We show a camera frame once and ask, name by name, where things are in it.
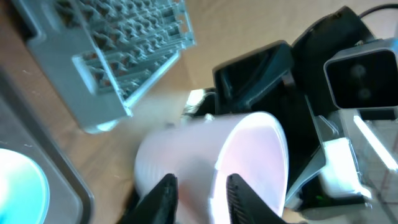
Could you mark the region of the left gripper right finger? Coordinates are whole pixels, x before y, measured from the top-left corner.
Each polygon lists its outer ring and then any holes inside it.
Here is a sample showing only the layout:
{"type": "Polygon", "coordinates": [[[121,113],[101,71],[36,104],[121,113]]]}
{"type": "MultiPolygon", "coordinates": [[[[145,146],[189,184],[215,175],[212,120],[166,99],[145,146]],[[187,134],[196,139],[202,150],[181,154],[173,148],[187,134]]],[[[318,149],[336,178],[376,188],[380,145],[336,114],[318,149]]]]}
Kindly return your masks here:
{"type": "Polygon", "coordinates": [[[231,224],[287,224],[239,174],[227,177],[226,189],[231,224]]]}

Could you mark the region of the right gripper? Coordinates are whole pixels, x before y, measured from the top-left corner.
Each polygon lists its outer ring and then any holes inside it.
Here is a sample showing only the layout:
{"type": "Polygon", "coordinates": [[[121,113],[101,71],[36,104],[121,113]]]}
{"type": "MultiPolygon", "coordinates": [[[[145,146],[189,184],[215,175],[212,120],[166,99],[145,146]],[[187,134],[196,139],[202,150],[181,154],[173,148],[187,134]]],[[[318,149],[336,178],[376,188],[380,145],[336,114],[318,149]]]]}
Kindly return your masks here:
{"type": "Polygon", "coordinates": [[[213,69],[215,87],[195,112],[221,115],[266,111],[281,123],[289,147],[289,195],[300,195],[299,210],[364,206],[360,194],[327,195],[318,175],[298,182],[323,150],[320,126],[337,110],[323,71],[338,51],[373,35],[359,16],[342,7],[312,24],[292,45],[279,40],[213,69]]]}

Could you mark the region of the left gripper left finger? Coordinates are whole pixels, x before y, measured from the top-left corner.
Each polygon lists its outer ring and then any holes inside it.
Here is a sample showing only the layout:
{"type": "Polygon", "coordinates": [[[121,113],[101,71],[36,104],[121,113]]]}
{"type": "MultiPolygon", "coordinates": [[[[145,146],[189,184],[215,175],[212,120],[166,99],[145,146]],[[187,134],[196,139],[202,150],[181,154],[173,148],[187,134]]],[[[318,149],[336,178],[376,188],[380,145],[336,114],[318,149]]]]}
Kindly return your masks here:
{"type": "Polygon", "coordinates": [[[132,189],[117,224],[174,224],[177,206],[178,180],[166,174],[145,196],[132,189]]]}

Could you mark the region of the pink plastic cup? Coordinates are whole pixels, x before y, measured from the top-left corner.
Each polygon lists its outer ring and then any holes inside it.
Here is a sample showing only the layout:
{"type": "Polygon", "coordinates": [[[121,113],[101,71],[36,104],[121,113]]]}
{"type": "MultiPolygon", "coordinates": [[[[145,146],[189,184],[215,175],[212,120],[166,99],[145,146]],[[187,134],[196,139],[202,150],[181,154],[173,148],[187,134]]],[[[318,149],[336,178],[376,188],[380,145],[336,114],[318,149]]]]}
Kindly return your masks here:
{"type": "Polygon", "coordinates": [[[240,175],[281,216],[288,172],[282,126],[273,115],[255,112],[197,119],[148,135],[137,152],[134,183],[144,196],[173,174],[178,180],[179,223],[229,223],[229,175],[240,175]]]}

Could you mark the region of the light blue bowl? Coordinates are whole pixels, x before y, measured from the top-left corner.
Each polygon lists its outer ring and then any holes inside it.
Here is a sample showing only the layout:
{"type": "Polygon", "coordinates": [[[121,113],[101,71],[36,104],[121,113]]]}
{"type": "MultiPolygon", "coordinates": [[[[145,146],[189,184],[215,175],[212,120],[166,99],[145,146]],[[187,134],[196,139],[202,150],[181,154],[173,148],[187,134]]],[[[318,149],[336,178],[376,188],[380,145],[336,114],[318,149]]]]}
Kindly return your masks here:
{"type": "Polygon", "coordinates": [[[49,209],[49,182],[31,158],[1,149],[1,224],[43,223],[49,209]]]}

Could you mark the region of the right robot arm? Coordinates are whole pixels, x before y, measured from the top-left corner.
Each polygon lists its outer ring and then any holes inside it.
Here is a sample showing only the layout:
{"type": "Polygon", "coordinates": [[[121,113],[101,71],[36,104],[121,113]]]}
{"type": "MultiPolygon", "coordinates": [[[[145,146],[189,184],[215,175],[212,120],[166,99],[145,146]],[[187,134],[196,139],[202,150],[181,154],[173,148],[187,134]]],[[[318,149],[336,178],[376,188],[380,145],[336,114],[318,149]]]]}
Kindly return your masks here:
{"type": "Polygon", "coordinates": [[[365,183],[344,110],[360,118],[396,118],[397,40],[377,39],[363,16],[342,7],[312,24],[292,45],[280,40],[213,70],[212,112],[266,111],[281,123],[289,147],[287,198],[321,220],[365,196],[338,190],[347,169],[365,183]]]}

